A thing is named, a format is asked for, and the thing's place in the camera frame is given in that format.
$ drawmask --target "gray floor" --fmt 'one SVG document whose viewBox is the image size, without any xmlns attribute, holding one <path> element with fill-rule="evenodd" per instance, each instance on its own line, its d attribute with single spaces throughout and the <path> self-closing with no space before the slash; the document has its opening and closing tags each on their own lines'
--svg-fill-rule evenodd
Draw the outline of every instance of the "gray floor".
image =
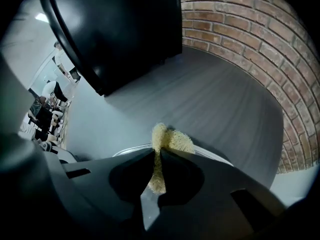
<svg viewBox="0 0 320 240">
<path fill-rule="evenodd" d="M 159 122 L 271 186 L 282 149 L 281 107 L 239 68 L 192 48 L 108 97 L 82 77 L 69 110 L 67 149 L 108 158 L 150 143 Z"/>
</svg>

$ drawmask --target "white wall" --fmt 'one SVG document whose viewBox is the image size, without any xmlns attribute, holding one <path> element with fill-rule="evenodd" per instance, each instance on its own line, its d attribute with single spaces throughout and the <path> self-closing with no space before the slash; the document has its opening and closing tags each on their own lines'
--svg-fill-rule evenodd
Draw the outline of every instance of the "white wall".
<svg viewBox="0 0 320 240">
<path fill-rule="evenodd" d="M 288 207 L 307 195 L 319 168 L 277 174 L 270 190 Z"/>
<path fill-rule="evenodd" d="M 35 19 L 38 13 L 43 13 L 40 0 L 25 0 L 0 45 L 6 62 L 26 89 L 57 40 L 48 23 Z"/>
</svg>

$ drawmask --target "ceiling light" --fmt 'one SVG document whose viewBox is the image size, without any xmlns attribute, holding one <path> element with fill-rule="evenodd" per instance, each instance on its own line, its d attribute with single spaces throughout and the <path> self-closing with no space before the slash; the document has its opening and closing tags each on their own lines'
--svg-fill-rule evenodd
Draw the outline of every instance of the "ceiling light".
<svg viewBox="0 0 320 240">
<path fill-rule="evenodd" d="M 43 13 L 38 13 L 37 16 L 35 16 L 35 18 L 39 21 L 43 21 L 43 22 L 46 22 L 46 23 L 49 23 L 49 20 L 47 18 L 47 16 Z"/>
</svg>

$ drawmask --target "brick wall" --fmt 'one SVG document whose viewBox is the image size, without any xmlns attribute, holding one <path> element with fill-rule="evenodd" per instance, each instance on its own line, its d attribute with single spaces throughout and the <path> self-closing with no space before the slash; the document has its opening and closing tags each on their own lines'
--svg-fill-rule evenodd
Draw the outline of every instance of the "brick wall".
<svg viewBox="0 0 320 240">
<path fill-rule="evenodd" d="M 285 0 L 181 0 L 182 42 L 217 55 L 267 88 L 283 108 L 278 173 L 318 163 L 319 57 Z"/>
</svg>

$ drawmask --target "yellow sponge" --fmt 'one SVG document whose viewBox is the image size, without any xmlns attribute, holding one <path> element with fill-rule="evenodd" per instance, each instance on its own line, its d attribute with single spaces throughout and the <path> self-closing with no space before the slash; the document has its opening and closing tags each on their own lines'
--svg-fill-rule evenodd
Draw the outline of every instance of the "yellow sponge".
<svg viewBox="0 0 320 240">
<path fill-rule="evenodd" d="M 166 185 L 162 174 L 161 148 L 170 148 L 194 154 L 194 144 L 188 135 L 177 130 L 168 129 L 163 123 L 158 123 L 153 128 L 151 142 L 155 151 L 155 157 L 153 175 L 148 186 L 154 193 L 164 194 L 166 192 Z"/>
</svg>

